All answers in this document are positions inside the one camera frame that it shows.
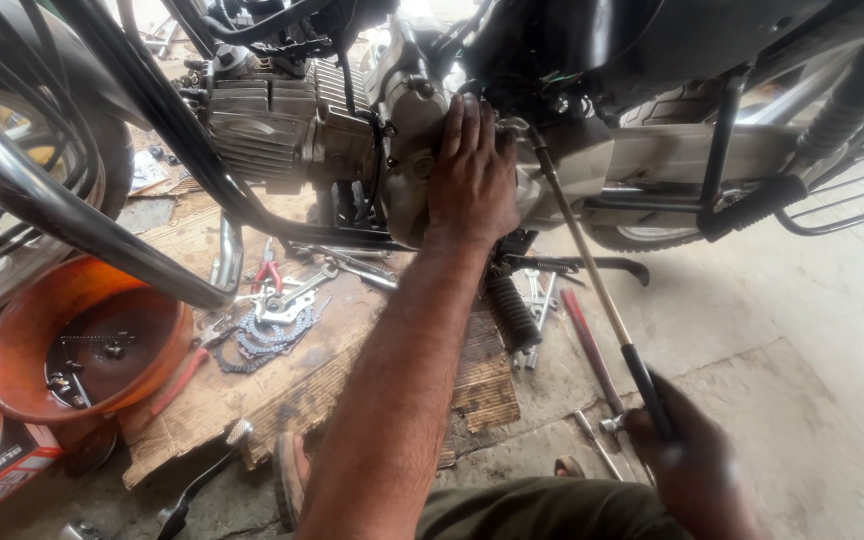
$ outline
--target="t-handle wrench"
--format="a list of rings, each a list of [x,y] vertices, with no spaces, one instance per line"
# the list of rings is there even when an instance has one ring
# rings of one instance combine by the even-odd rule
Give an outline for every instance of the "t-handle wrench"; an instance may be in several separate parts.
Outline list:
[[[566,194],[559,184],[559,175],[556,173],[555,164],[552,162],[552,156],[549,155],[546,141],[539,131],[533,126],[529,127],[529,138],[535,149],[535,156],[538,158],[538,165],[541,168],[542,174],[549,183],[549,188],[552,189],[552,194],[555,196],[558,209],[561,211],[562,217],[565,218],[565,225],[568,226],[568,231],[572,235],[572,240],[575,241],[575,247],[579,249],[579,255],[582,256],[582,262],[585,263],[585,271],[592,280],[592,285],[595,288],[595,293],[599,296],[599,302],[605,308],[608,322],[615,331],[615,337],[618,338],[618,343],[622,351],[622,357],[625,359],[626,365],[629,367],[631,378],[635,381],[635,386],[638,388],[638,393],[642,395],[642,402],[645,404],[646,411],[652,416],[652,421],[655,423],[655,430],[658,436],[664,440],[675,438],[675,427],[672,420],[669,418],[666,406],[659,398],[659,393],[656,392],[656,387],[652,382],[652,376],[649,375],[648,368],[645,367],[645,362],[639,357],[639,352],[636,350],[636,345],[629,337],[629,331],[622,324],[622,318],[618,314],[616,304],[613,302],[609,291],[606,289],[605,283],[602,281],[602,276],[599,274],[599,269],[595,266],[593,253],[589,251],[589,244],[586,243],[586,238],[582,236],[582,229],[579,228],[579,222],[575,219],[575,214],[572,213],[572,208],[569,206],[569,201],[566,199]]]

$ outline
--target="person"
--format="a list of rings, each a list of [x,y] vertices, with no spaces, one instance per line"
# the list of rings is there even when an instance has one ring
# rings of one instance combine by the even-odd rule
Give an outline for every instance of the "person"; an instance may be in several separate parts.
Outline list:
[[[653,469],[633,482],[557,475],[429,494],[466,321],[495,242],[520,223],[516,147],[487,102],[456,95],[428,181],[421,249],[366,338],[310,467],[301,437],[276,445],[283,521],[297,540],[760,540],[721,427],[665,379],[654,383],[678,437],[643,410],[626,429]]]

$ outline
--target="tire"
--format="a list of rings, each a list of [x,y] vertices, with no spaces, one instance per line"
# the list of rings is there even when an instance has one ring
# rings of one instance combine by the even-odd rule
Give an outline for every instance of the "tire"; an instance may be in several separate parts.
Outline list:
[[[31,106],[18,94],[1,87],[0,104],[8,107],[13,104]],[[132,185],[135,152],[132,147],[132,136],[126,123],[85,100],[77,100],[76,107],[88,124],[99,149],[103,166],[102,200],[95,204],[102,214],[115,219],[122,212]],[[34,280],[45,270],[60,263],[67,255],[67,249],[55,251],[53,255],[39,257],[33,260],[32,266],[25,270],[16,270],[20,279],[14,282],[0,283],[0,310],[23,283]]]
[[[861,39],[864,39],[864,5],[835,17],[778,51],[760,55],[746,89],[754,89],[802,67],[811,58]],[[693,81],[658,94],[629,109],[622,117],[622,127],[705,122],[715,115],[723,86],[722,79]]]
[[[619,253],[644,253],[677,248],[702,240],[702,233],[695,229],[685,229],[680,235],[673,234],[676,229],[666,229],[669,236],[655,239],[636,238],[630,234],[634,230],[645,230],[649,227],[618,227],[616,225],[593,225],[582,223],[585,234],[596,244]]]

